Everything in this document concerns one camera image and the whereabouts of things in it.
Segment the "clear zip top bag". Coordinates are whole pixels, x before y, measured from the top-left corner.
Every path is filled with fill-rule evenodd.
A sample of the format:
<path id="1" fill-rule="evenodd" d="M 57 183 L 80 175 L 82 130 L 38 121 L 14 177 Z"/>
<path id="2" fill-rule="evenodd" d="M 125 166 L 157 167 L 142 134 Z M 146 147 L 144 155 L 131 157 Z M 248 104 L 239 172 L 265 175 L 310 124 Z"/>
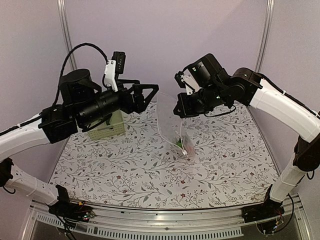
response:
<path id="1" fill-rule="evenodd" d="M 185 158 L 188 157 L 187 152 L 183 148 L 175 145 L 175 141 L 184 136 L 189 136 L 183 127 L 183 120 L 174 115 L 173 110 L 176 106 L 177 100 L 165 93 L 159 92 L 157 94 L 156 102 L 156 118 L 158 133 L 161 138 L 174 150 L 181 153 Z"/>

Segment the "toy cucumber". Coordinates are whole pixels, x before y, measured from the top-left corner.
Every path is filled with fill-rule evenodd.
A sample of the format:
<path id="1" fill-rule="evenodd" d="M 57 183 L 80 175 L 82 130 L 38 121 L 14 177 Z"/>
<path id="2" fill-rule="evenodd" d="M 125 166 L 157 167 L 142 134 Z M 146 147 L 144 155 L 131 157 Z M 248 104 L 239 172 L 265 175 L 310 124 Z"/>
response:
<path id="1" fill-rule="evenodd" d="M 182 144 L 182 140 L 181 138 L 179 138 L 178 140 L 175 141 L 174 143 L 176 146 L 178 146 L 179 148 L 183 148 L 183 144 Z"/>

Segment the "toy carrot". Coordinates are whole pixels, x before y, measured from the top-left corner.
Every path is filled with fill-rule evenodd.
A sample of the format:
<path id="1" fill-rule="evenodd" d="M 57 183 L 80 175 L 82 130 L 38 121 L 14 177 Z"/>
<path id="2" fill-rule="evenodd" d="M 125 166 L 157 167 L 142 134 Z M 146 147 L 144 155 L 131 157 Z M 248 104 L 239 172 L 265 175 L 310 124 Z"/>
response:
<path id="1" fill-rule="evenodd" d="M 186 151 L 188 157 L 195 156 L 195 149 L 192 140 L 188 135 L 182 137 L 183 149 Z"/>

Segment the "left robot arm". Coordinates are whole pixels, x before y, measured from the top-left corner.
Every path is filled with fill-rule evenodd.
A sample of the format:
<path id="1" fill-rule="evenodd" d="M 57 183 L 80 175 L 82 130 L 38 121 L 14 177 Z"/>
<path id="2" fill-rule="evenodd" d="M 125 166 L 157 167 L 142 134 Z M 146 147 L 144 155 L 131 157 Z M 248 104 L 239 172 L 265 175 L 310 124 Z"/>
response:
<path id="1" fill-rule="evenodd" d="M 94 213 L 90 206 L 72 203 L 68 191 L 54 187 L 25 173 L 13 163 L 12 156 L 39 145 L 55 144 L 78 131 L 88 132 L 109 119 L 113 112 L 142 113 L 158 92 L 156 84 L 130 80 L 130 88 L 102 90 L 92 81 L 88 69 L 77 69 L 62 75 L 57 94 L 62 104 L 43 109 L 33 118 L 0 134 L 0 185 L 21 191 L 46 204 L 59 217 L 88 220 Z"/>

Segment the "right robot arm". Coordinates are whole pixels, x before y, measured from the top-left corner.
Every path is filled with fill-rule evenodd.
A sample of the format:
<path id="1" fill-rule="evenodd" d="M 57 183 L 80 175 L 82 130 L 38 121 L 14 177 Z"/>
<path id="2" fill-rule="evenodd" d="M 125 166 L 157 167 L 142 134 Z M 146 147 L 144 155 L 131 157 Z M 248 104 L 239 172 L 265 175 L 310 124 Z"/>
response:
<path id="1" fill-rule="evenodd" d="M 187 65 L 174 78 L 185 89 L 173 110 L 180 118 L 204 115 L 221 105 L 231 108 L 239 102 L 267 113 L 298 134 L 292 160 L 268 188 L 263 202 L 242 208 L 246 221 L 282 214 L 286 196 L 320 165 L 320 115 L 261 73 L 241 67 L 228 74 L 211 53 Z"/>

